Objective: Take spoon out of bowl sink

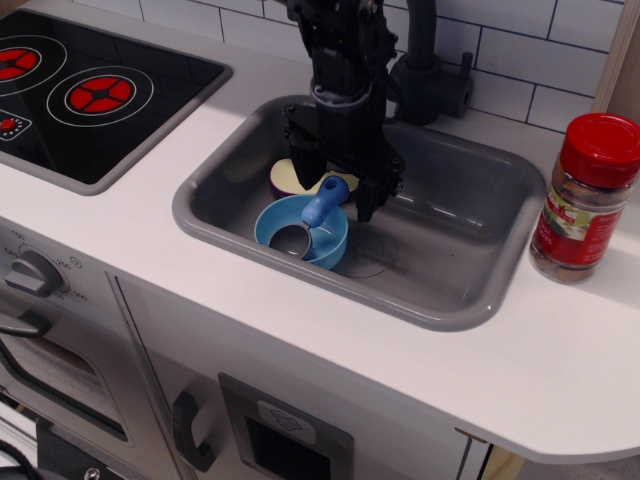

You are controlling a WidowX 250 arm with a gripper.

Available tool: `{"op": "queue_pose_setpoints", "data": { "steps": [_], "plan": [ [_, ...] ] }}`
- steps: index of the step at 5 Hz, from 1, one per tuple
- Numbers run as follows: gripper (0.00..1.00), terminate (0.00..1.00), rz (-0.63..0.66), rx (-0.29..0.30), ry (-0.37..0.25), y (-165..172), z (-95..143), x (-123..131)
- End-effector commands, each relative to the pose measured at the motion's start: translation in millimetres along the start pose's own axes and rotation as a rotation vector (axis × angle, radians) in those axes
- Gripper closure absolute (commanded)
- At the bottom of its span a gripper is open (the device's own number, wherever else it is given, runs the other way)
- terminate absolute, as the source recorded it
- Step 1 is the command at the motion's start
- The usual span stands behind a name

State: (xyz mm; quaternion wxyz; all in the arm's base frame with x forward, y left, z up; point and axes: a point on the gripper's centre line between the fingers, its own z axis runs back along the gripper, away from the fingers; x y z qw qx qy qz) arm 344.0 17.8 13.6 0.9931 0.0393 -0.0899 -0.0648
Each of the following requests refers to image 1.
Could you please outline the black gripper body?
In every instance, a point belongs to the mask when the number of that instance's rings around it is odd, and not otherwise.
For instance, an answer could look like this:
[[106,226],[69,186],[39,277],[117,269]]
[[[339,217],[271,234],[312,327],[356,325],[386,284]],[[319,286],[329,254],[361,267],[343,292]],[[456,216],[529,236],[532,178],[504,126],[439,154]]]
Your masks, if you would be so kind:
[[333,163],[359,179],[381,179],[393,196],[401,189],[404,161],[384,137],[386,110],[384,97],[353,108],[331,108],[305,98],[283,107],[285,138],[289,149],[291,143],[316,146],[327,165]]

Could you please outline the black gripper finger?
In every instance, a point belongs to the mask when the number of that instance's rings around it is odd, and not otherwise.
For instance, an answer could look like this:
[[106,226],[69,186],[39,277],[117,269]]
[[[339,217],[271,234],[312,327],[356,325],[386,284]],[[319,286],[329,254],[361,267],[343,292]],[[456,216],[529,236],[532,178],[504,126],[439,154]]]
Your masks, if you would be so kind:
[[392,193],[392,189],[381,179],[362,178],[356,190],[357,220],[369,222],[377,208],[384,205]]
[[311,189],[326,172],[326,159],[316,146],[290,144],[290,155],[300,185]]

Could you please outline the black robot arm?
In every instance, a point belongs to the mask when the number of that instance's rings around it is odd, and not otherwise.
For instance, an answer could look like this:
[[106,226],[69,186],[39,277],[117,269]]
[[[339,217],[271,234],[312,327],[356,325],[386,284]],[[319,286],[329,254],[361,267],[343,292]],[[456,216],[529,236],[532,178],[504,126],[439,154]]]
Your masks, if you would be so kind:
[[329,164],[356,176],[357,218],[368,222],[402,184],[404,162],[383,135],[397,37],[380,1],[289,1],[286,8],[312,61],[310,102],[283,109],[295,173],[305,188]]

